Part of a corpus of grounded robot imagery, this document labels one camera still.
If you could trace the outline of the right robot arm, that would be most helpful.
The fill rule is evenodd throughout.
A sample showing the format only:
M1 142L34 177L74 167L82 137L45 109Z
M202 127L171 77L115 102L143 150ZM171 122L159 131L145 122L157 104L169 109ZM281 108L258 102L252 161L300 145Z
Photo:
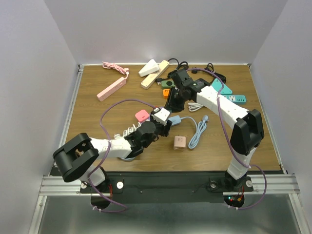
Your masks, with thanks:
M236 105L207 82L193 80L184 69L175 72L172 80L175 87L169 92L165 109L178 113L184 110L186 101L192 100L214 112L221 124L227 123L232 129L232 135L225 136L233 157L224 184L227 189L236 190L250 168L253 153L264 138L261 113Z

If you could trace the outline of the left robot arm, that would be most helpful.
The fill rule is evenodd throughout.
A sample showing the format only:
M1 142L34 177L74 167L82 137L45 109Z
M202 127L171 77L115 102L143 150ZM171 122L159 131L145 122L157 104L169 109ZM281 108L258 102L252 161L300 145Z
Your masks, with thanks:
M64 182L77 179L87 181L96 159L133 159L160 136L167 137L171 125L170 120L165 124L155 120L146 121L130 135L111 140L91 138L86 133L80 133L57 149L53 159Z

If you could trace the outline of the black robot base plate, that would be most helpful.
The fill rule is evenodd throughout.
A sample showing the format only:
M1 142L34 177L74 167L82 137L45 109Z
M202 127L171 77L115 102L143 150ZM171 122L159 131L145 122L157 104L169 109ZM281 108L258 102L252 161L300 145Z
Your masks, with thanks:
M251 178L238 181L225 171L202 172L107 172L97 189L123 204L132 203L222 203L224 195L252 192Z

